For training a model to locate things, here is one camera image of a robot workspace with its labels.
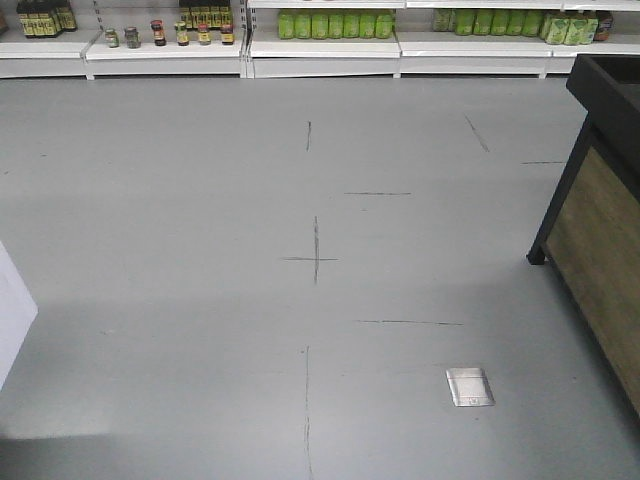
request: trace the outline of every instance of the white object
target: white object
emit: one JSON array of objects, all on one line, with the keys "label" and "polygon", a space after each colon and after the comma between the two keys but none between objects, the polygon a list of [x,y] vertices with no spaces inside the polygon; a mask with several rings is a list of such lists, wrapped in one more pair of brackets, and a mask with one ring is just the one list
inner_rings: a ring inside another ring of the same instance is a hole
[{"label": "white object", "polygon": [[0,242],[0,389],[37,314],[38,307]]}]

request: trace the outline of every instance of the white shelf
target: white shelf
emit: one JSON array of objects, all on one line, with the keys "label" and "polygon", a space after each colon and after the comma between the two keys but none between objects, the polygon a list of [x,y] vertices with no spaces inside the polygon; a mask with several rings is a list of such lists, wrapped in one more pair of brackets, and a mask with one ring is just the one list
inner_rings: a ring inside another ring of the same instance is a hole
[{"label": "white shelf", "polygon": [[564,10],[610,10],[612,12],[640,12],[639,0],[582,0],[565,1]]},{"label": "white shelf", "polygon": [[550,57],[538,38],[460,36],[451,32],[397,32],[403,57]]},{"label": "white shelf", "polygon": [[553,10],[561,9],[562,4],[562,0],[407,0],[406,8],[535,8]]},{"label": "white shelf", "polygon": [[606,42],[593,42],[589,45],[553,45],[553,56],[572,58],[579,53],[640,55],[640,35],[624,35],[612,33]]},{"label": "white shelf", "polygon": [[242,34],[236,33],[236,41],[233,45],[222,45],[220,34],[211,32],[213,41],[211,45],[200,45],[196,40],[196,34],[189,32],[190,43],[186,47],[179,46],[170,36],[164,47],[158,47],[153,43],[151,35],[142,36],[140,48],[127,48],[126,41],[121,39],[118,48],[109,48],[104,37],[98,39],[87,51],[87,61],[101,60],[159,60],[175,58],[239,58],[242,48]]},{"label": "white shelf", "polygon": [[252,58],[400,58],[400,47],[394,37],[280,40],[267,30],[253,32],[250,54]]},{"label": "white shelf", "polygon": [[405,8],[405,0],[248,0],[249,8]]},{"label": "white shelf", "polygon": [[79,59],[97,35],[97,30],[78,30],[57,38],[25,38],[22,31],[9,30],[0,36],[0,59]]}]

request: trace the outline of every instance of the pencil mark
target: pencil mark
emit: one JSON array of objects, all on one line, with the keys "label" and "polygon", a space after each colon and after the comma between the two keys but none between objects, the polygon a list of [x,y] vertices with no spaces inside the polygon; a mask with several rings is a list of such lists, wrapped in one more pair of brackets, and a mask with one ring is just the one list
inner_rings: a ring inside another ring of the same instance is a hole
[{"label": "pencil mark", "polygon": [[423,322],[417,320],[356,320],[358,323],[413,323],[423,325],[444,325],[444,326],[464,326],[464,323],[455,322]]},{"label": "pencil mark", "polygon": [[411,192],[345,192],[345,195],[388,195],[388,196],[398,196],[398,195],[411,195]]},{"label": "pencil mark", "polygon": [[522,165],[547,165],[547,164],[550,164],[550,163],[567,163],[567,162],[566,161],[563,162],[563,161],[560,161],[560,160],[557,161],[557,162],[553,162],[553,161],[551,161],[551,162],[522,162]]},{"label": "pencil mark", "polygon": [[306,389],[304,394],[305,422],[304,422],[304,447],[307,452],[307,465],[309,466],[309,480],[313,480],[313,468],[311,466],[311,442],[309,436],[311,434],[311,418],[309,416],[309,345],[305,351],[306,363]]},{"label": "pencil mark", "polygon": [[311,121],[307,121],[307,125],[309,127],[308,131],[307,131],[307,152],[309,151],[309,149],[311,148]]},{"label": "pencil mark", "polygon": [[315,236],[315,247],[316,247],[316,270],[315,270],[315,276],[314,278],[314,283],[317,285],[318,284],[318,270],[320,270],[320,230],[318,228],[318,217],[314,217],[313,220],[313,232],[314,232],[314,236]]},{"label": "pencil mark", "polygon": [[334,262],[338,260],[337,258],[309,258],[309,257],[282,257],[280,260],[288,260],[288,261],[300,261],[300,260],[310,260],[310,261],[318,261],[318,262]]},{"label": "pencil mark", "polygon": [[469,117],[465,115],[464,118],[467,119],[467,123],[471,127],[471,131],[478,139],[478,142],[480,142],[480,145],[482,145],[482,148],[484,149],[484,151],[489,153],[490,152],[489,147],[487,146],[487,143],[484,141],[484,138],[482,138],[482,135],[480,135],[480,133],[478,132],[478,129],[473,125],[473,123],[471,123],[471,120],[469,119]]}]

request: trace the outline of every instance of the store shelf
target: store shelf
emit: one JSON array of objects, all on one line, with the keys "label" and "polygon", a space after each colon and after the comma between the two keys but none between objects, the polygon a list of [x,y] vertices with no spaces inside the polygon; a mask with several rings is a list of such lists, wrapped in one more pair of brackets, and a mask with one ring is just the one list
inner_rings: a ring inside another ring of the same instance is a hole
[{"label": "store shelf", "polygon": [[109,48],[104,39],[99,39],[86,53],[88,77],[96,75],[188,75],[188,74],[235,74],[242,75],[241,51],[244,30],[236,31],[233,45],[222,45],[219,33],[212,32],[211,45],[200,45],[196,33],[190,32],[191,43],[181,47],[175,38],[168,38],[167,45],[158,47],[151,33],[142,35],[140,48],[127,48],[121,43],[118,48]]},{"label": "store shelf", "polygon": [[541,8],[560,9],[562,0],[407,0],[406,8]]},{"label": "store shelf", "polygon": [[638,0],[582,0],[563,2],[564,10],[610,10],[612,12],[640,12]]},{"label": "store shelf", "polygon": [[250,55],[284,58],[399,58],[400,47],[389,39],[280,40],[275,31],[253,33]]},{"label": "store shelf", "polygon": [[19,30],[0,36],[0,59],[81,59],[97,30],[66,32],[57,38],[25,38]]},{"label": "store shelf", "polygon": [[249,8],[405,8],[404,0],[248,0]]},{"label": "store shelf", "polygon": [[451,32],[397,32],[403,57],[550,57],[538,38],[459,36]]}]

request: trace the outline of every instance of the display table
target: display table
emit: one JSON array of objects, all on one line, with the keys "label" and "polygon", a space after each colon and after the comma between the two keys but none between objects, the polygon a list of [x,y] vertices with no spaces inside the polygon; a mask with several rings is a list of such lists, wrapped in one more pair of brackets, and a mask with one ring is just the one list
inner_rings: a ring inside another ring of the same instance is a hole
[{"label": "display table", "polygon": [[640,57],[578,57],[588,110],[527,258],[547,258],[640,412]]}]

